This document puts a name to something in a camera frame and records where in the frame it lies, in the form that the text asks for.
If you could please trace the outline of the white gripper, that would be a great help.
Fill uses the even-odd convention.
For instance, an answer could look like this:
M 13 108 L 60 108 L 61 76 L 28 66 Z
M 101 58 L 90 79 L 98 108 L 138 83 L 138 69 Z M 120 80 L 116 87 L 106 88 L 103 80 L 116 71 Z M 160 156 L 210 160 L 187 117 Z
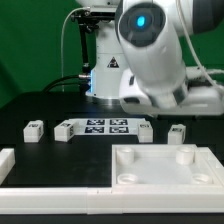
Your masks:
M 224 94 L 219 94 L 213 87 L 191 87 L 187 98 L 171 109 L 161 109 L 152 105 L 140 90 L 135 77 L 129 69 L 122 75 L 119 100 L 126 113 L 135 115 L 178 115 L 178 116 L 219 116 L 224 114 Z

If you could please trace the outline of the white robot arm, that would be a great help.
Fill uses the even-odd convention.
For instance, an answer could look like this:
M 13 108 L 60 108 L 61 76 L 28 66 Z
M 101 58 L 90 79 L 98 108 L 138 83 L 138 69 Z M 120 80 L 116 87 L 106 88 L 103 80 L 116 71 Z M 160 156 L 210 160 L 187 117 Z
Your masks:
M 201 64 L 185 65 L 179 38 L 215 29 L 224 0 L 76 0 L 96 31 L 86 96 L 131 114 L 221 115 L 224 87 Z

